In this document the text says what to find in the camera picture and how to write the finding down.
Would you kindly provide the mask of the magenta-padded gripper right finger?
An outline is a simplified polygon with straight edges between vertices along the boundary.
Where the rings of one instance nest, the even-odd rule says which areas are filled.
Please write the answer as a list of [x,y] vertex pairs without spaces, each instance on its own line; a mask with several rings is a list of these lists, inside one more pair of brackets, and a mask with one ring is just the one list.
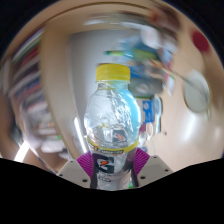
[[134,188],[146,186],[172,173],[172,169],[158,155],[150,156],[142,149],[137,149],[132,169]]

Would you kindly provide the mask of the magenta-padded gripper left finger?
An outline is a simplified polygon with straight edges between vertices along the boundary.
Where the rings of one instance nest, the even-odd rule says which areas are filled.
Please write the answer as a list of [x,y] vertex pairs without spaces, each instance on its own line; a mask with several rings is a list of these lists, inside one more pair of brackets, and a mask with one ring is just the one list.
[[93,160],[90,152],[82,154],[77,160],[68,160],[57,175],[84,188],[89,188],[93,176]]

